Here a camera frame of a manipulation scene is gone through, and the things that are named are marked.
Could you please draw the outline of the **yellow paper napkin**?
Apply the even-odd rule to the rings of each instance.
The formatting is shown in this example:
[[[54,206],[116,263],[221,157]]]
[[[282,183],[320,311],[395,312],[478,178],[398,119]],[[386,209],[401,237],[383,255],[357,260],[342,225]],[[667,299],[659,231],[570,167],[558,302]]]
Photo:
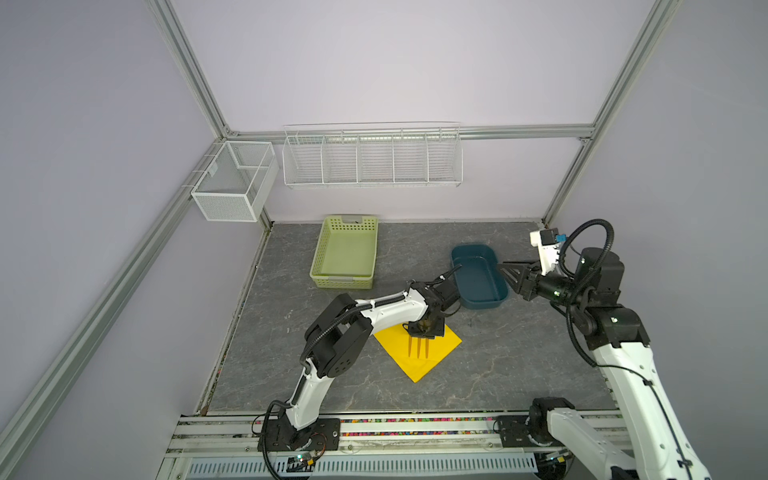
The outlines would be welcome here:
[[[445,329],[444,336],[435,339],[413,337],[403,326],[380,331],[374,338],[414,383],[418,383],[462,343],[449,327]]]

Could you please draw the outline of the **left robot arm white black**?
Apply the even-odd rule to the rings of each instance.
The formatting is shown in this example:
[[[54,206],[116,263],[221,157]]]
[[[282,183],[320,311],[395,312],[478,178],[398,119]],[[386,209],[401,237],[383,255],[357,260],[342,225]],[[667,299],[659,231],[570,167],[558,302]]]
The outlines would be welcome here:
[[[354,299],[338,295],[307,328],[299,362],[303,367],[291,398],[273,401],[260,431],[259,450],[307,447],[335,450],[340,421],[322,420],[320,407],[333,381],[357,361],[371,337],[413,382],[420,381],[461,343],[446,326],[458,312],[456,267],[429,281],[412,281],[398,293]]]

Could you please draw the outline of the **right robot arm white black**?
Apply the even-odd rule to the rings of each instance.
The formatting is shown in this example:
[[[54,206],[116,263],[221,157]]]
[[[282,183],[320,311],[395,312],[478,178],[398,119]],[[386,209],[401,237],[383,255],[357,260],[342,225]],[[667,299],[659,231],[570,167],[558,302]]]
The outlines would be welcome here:
[[[631,449],[610,442],[559,397],[532,402],[529,436],[537,444],[561,444],[597,479],[707,479],[662,385],[645,326],[619,301],[625,265],[612,250],[614,240],[604,219],[569,235],[537,230],[530,243],[538,260],[505,261],[496,269],[521,298],[544,299],[565,318],[571,345],[606,380]]]

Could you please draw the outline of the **dark teal plastic bin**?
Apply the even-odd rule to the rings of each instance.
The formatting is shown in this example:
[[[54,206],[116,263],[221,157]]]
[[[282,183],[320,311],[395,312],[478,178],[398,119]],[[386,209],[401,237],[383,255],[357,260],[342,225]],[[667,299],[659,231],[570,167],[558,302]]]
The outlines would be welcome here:
[[[494,250],[484,244],[461,244],[451,252],[460,302],[468,310],[498,308],[508,298],[508,286],[496,269]]]

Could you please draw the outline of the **green perforated plastic basket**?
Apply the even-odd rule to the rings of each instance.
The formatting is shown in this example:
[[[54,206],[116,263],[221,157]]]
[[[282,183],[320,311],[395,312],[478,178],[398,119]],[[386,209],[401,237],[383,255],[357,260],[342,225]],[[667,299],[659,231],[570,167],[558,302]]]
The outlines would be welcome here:
[[[321,289],[373,287],[379,221],[370,215],[331,215],[321,227],[310,278]]]

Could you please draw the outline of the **white mesh wall basket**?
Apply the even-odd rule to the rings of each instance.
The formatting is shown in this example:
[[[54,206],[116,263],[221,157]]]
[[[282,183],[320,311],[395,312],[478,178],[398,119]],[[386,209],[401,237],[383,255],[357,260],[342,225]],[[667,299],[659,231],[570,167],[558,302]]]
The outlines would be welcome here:
[[[279,173],[270,142],[224,141],[192,189],[207,221],[258,222]]]

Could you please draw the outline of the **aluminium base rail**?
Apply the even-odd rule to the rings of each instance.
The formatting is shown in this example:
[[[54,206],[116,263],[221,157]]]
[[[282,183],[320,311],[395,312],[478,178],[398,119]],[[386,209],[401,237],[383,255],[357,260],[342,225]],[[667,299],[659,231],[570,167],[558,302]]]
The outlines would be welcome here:
[[[469,412],[321,417],[309,440],[262,447],[253,416],[179,421],[160,479],[561,479],[582,463],[598,479],[685,479],[679,449],[657,439],[640,450],[617,410],[550,414],[555,430],[535,440],[524,412]]]

